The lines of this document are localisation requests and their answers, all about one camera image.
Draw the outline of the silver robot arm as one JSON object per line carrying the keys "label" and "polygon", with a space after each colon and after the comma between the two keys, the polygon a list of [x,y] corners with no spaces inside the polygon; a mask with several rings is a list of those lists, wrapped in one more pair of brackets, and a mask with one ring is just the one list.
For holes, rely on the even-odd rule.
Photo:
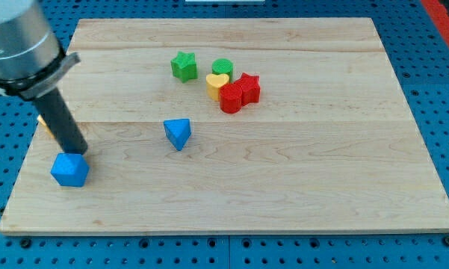
{"label": "silver robot arm", "polygon": [[65,153],[84,154],[87,142],[58,82],[80,62],[67,54],[36,0],[0,1],[0,94],[31,102]]}

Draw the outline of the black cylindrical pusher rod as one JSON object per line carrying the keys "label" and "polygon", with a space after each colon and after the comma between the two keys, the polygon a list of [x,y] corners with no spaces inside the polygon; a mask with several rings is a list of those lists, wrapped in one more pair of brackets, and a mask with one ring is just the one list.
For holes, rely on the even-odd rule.
{"label": "black cylindrical pusher rod", "polygon": [[59,89],[53,88],[32,103],[65,153],[83,155],[87,151],[87,142]]}

